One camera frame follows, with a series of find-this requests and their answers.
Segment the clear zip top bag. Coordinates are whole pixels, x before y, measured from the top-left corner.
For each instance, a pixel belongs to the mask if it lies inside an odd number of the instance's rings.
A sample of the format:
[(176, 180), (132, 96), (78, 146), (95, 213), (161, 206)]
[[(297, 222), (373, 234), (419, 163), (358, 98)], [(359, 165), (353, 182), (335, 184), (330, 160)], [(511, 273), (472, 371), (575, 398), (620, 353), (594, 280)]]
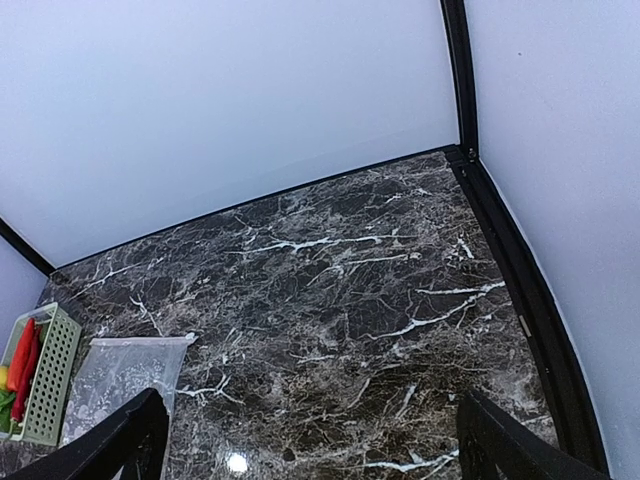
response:
[(154, 388), (173, 415), (187, 348), (197, 336), (94, 338), (75, 375), (60, 446), (87, 433), (147, 388)]

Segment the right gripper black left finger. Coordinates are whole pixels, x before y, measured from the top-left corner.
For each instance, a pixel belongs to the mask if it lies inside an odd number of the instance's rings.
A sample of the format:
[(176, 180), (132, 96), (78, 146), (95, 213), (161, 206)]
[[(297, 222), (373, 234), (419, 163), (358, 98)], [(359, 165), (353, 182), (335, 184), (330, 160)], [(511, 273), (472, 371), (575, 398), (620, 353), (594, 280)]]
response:
[(169, 434), (160, 393), (147, 388), (89, 432), (11, 479), (159, 479)]

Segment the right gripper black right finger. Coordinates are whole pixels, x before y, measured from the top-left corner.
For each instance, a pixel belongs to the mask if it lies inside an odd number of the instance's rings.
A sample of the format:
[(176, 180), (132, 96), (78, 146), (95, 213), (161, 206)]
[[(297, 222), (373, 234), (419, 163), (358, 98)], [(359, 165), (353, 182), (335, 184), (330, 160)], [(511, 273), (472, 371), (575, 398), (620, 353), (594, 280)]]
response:
[(538, 438), (472, 390), (456, 416), (464, 479), (605, 479), (607, 476)]

